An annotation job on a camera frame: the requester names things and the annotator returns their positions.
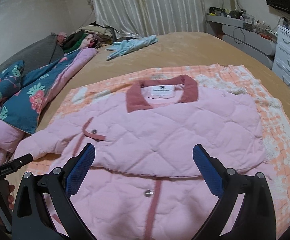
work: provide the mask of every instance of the size tag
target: size tag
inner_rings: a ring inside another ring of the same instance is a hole
[[[150,94],[152,96],[172,96],[174,95],[175,86],[165,85],[165,86],[152,86]]]

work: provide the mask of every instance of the striped satin curtain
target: striped satin curtain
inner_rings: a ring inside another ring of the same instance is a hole
[[[203,31],[202,0],[93,0],[96,22],[117,37]]]

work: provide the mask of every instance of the jacket sleeve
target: jacket sleeve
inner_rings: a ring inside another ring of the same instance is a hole
[[[56,119],[44,130],[22,140],[17,146],[13,158],[16,159],[30,153],[33,159],[37,160],[47,153],[61,154],[67,144],[82,133],[82,126],[87,120],[94,116],[97,116],[97,111],[89,109]]]

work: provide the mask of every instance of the jacket collar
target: jacket collar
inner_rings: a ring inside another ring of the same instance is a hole
[[[165,80],[139,80],[126,93],[127,112],[136,110],[148,110],[153,107],[145,100],[141,88],[158,85],[184,85],[184,92],[178,103],[189,103],[198,100],[198,88],[194,79],[187,75],[181,75],[172,79]]]

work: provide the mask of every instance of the metal screw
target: metal screw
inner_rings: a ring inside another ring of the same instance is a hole
[[[60,174],[61,171],[62,171],[61,168],[55,168],[55,169],[53,169],[53,173],[54,173],[55,175]]]
[[[264,176],[264,174],[263,174],[263,173],[261,173],[261,172],[258,172],[258,173],[257,173],[257,177],[259,177],[260,179],[263,179],[265,176]]]
[[[146,190],[144,192],[145,197],[151,197],[152,195],[154,195],[154,192],[150,189]]]
[[[228,173],[229,175],[234,175],[234,174],[235,174],[235,170],[232,169],[232,168],[228,168],[228,169],[227,169],[227,173]]]
[[[28,171],[28,172],[25,172],[24,173],[24,178],[28,179],[30,177],[31,173]]]

